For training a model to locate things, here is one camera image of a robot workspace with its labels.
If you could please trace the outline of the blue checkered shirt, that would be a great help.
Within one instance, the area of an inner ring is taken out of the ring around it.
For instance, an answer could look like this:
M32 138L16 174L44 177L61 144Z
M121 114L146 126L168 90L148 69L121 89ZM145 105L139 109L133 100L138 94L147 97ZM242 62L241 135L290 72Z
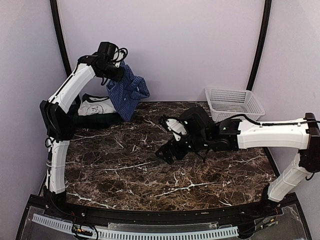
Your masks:
M148 98L150 92L143 77L135 75L124 61L120 66L124 68L121 81L110 80L106 89L115 111L129 122L140 100Z

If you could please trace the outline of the white and green raglan shirt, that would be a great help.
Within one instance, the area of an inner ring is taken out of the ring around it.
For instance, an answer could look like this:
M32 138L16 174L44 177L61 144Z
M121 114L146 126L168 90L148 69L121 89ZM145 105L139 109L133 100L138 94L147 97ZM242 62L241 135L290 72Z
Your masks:
M109 96L94 96L87 93L82 96L81 104L77 111L79 116L113 114L116 112Z

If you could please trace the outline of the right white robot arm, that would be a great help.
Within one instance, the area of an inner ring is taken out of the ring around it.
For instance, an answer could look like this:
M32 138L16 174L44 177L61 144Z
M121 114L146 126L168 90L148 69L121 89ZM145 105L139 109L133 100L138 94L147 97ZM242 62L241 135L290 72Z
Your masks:
M155 155L168 164L189 152L223 152L251 148L293 148L297 152L288 167L262 191L255 213L266 217L302 180L320 171L320 129L314 114L288 121L258 122L237 114L220 122L206 113L188 113L179 118L163 115L160 124L173 133Z

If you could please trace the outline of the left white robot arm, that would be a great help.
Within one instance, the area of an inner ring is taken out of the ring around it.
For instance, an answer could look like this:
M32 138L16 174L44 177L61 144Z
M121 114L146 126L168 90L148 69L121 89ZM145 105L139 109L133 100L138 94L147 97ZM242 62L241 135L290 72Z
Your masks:
M67 151L76 126L69 116L69 110L81 90L95 77L107 80L120 80L124 74L121 62L127 52L117 50L115 53L97 51L78 59L75 69L48 99L40 103L41 115L46 127L45 146L48 149L46 161L46 180L44 196L51 200L51 210L60 218L67 218L71 213L65 203L65 167Z

